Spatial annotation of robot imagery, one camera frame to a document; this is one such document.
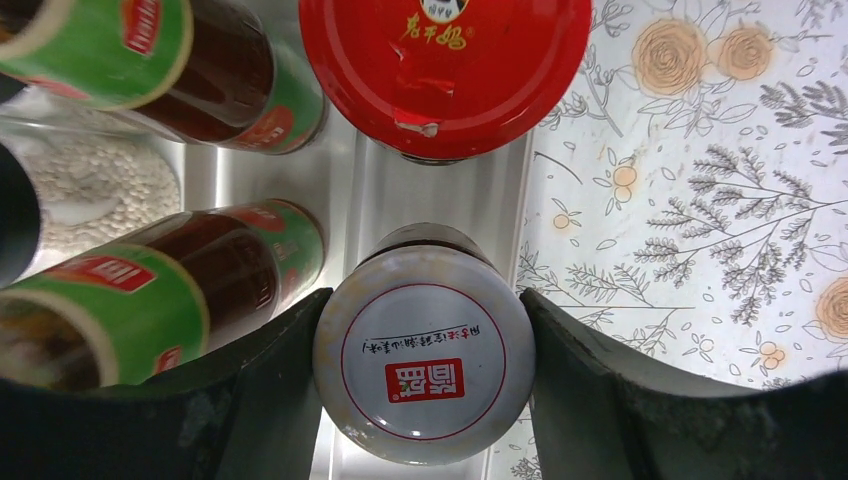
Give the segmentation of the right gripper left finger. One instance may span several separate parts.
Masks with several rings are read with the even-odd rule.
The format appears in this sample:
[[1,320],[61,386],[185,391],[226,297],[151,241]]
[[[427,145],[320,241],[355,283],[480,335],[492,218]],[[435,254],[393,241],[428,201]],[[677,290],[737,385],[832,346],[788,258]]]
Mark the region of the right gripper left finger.
[[312,345],[327,288],[140,385],[1,384],[5,479],[306,479],[322,404]]

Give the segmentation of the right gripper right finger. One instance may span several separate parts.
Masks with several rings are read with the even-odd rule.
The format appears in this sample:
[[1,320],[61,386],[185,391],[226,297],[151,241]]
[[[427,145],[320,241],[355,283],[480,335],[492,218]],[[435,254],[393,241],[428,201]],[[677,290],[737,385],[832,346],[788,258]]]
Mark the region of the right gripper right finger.
[[847,375],[756,390],[681,370],[521,294],[546,479],[843,479]]

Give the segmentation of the yellow cap sauce bottle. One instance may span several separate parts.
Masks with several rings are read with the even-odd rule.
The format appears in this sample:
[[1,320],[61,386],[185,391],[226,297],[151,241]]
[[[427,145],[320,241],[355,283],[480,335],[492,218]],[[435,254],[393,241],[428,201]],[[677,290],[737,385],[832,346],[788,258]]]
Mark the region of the yellow cap sauce bottle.
[[5,1],[1,71],[189,142],[307,144],[326,101],[308,63],[234,1]]
[[181,212],[1,292],[1,376],[139,384],[267,323],[318,279],[323,229],[281,199]]

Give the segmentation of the white divided organizer tray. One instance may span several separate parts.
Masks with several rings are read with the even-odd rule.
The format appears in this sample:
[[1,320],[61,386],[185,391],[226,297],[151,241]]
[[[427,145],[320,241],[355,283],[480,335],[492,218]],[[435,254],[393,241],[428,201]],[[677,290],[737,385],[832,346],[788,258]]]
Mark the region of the white divided organizer tray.
[[524,208],[526,143],[448,166],[403,159],[356,132],[337,112],[307,147],[266,156],[187,144],[135,114],[88,110],[68,99],[6,82],[1,137],[13,134],[117,136],[150,146],[178,179],[180,210],[280,197],[314,213],[325,230],[317,285],[335,287],[390,232],[432,222],[467,234],[513,280]]

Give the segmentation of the red lid chili sauce jar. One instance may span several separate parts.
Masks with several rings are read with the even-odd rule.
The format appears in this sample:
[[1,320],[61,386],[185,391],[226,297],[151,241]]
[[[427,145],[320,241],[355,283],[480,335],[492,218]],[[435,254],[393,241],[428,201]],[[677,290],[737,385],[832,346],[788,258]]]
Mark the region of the red lid chili sauce jar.
[[303,1],[302,40],[334,107],[411,158],[459,161],[536,127],[575,78],[586,0]]

